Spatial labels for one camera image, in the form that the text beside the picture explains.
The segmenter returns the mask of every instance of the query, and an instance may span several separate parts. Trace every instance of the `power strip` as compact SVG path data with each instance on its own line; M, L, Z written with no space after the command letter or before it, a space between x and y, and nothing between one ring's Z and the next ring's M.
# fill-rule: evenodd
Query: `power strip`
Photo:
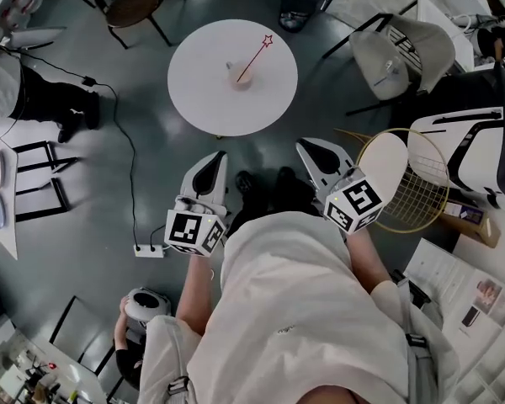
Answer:
M133 246L133 252L135 252L135 256L138 258L164 258L165 252L162 249L161 244L139 244L138 247L140 250L136 250L136 247Z

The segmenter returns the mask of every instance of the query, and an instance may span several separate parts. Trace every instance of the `star wand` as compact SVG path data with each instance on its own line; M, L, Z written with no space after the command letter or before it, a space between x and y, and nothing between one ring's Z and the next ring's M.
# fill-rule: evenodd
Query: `star wand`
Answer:
M247 69L252 65L253 61L256 60L256 57L258 57L258 55L260 54L260 52L262 52L262 50L264 48L267 48L268 46L270 46L271 44L273 44L273 35L266 35L264 38L263 38L263 42L262 42L262 48L260 48L260 50L256 53L256 55L253 57L253 59L249 62L249 64L247 64L247 67L245 67L245 70L242 72L242 74L239 76L239 78L237 79L236 83L239 82L240 79L242 79L242 76L245 74L245 72L247 71Z

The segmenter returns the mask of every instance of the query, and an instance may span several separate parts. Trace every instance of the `black cable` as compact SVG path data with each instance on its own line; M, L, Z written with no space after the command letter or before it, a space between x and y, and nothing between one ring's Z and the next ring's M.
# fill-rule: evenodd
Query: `black cable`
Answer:
M166 225L167 225L167 224L165 223L164 225L159 226L159 227L158 227L155 231L153 231L153 232L150 234L150 249L151 249L153 252L155 252L155 248L153 248L153 244L152 244L152 238L153 238L153 235L155 234L155 232L160 231L161 229L164 229Z
M31 54L28 54L27 52L23 52L21 50L16 50L15 52L17 52L18 54L20 54L21 56L27 56L29 58L33 58L34 60L39 60L39 61L43 61L45 64L49 65L50 67L54 67L55 69L59 70L59 71L62 71L64 73L67 73L68 75L73 75L74 77L80 77L81 79L84 79L86 77L82 76L82 75L79 75L78 73L74 73L74 72L69 72L67 71L66 69L62 69L61 67L58 67L58 66L55 66L53 65L52 63L49 63L47 60L41 58L41 57L36 57L36 56L32 56ZM107 84L98 84L96 83L96 85L101 85L101 86L104 86L104 87L108 87L110 89L112 89L109 85Z
M114 95L114 117L113 117L113 121L116 124L116 127L118 127L118 129L122 133L122 135L127 138L127 141L129 141L129 145L131 146L131 150L133 150L133 157L131 158L131 167L129 169L129 181L130 181L130 186L131 186L131 200L132 200L132 203L133 203L133 208L132 208L132 213L133 213L133 239L135 240L135 250L137 252L139 252L141 250L141 248L138 246L138 241L136 240L135 179L134 179L135 159L136 159L135 144L133 143L133 140L130 138L130 136L128 135L128 133L124 130L124 128L118 122L118 118L117 118L118 117L118 94L108 84L100 84L100 83L96 82L94 85L99 85L101 87L106 87Z

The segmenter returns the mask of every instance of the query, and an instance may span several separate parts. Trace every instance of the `black pants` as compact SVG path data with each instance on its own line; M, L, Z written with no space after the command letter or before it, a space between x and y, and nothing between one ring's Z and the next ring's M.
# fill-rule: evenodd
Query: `black pants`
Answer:
M322 216L312 204L314 189L297 178L285 179L277 183L271 200L273 209L268 210L269 198L264 192L245 194L243 208L237 213L226 235L229 237L248 221L279 212L299 211L316 217Z
M72 109L82 112L88 108L90 93L86 90L63 82L48 82L24 65L22 71L19 98L9 118L63 125L76 117Z

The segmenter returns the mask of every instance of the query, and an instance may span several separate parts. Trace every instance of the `black shoe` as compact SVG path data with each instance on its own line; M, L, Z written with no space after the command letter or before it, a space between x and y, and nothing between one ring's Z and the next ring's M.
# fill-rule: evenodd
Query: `black shoe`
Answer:
M283 166L281 169L279 169L279 173L277 174L277 182L275 185L280 185L285 181L290 181L293 179L295 179L294 169L291 167Z
M80 114L68 115L63 123L59 124L60 133L58 134L58 142L65 144L73 138L73 135L77 132L78 126L81 124Z
M239 193L244 196L258 190L258 183L253 175L247 171L240 171L236 175L236 187Z
M99 95L95 92L90 93L87 108L84 111L86 127L90 130L97 129L99 126Z

